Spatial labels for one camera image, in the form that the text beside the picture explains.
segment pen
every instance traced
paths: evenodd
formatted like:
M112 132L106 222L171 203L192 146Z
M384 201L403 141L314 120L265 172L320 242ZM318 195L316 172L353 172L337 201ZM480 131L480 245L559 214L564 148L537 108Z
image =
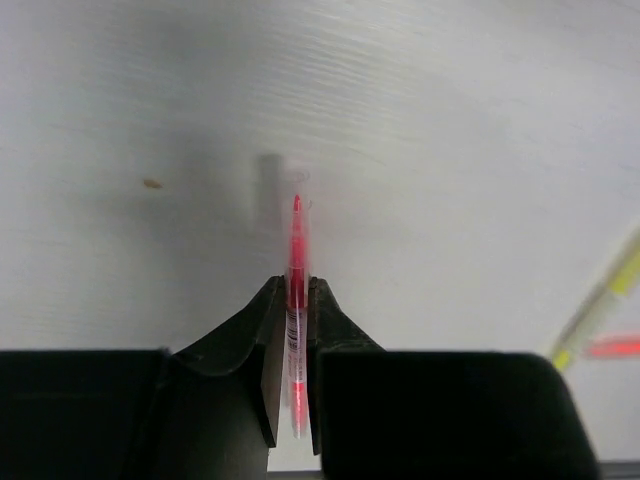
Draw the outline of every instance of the pen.
M287 286L287 360L291 388L291 414L294 436L302 437L307 428L307 302L309 287L308 218L299 194L293 201L289 236Z

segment brown speck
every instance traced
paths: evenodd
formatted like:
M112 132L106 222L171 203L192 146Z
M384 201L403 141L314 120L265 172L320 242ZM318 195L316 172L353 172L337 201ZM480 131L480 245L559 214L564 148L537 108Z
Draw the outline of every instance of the brown speck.
M159 190L162 188L162 184L159 181L154 180L153 178L145 178L142 183L145 187L153 188L154 190Z

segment white surface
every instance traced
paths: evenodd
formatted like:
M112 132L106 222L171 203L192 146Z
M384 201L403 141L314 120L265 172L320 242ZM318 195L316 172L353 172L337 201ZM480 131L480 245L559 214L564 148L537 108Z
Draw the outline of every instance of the white surface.
M209 331L281 269L254 168L277 152L311 173L315 273L382 345L543 351L640 210L638 8L3 5L0 347ZM590 368L599 454L640 457L610 395L638 367ZM270 468L317 468L287 433Z

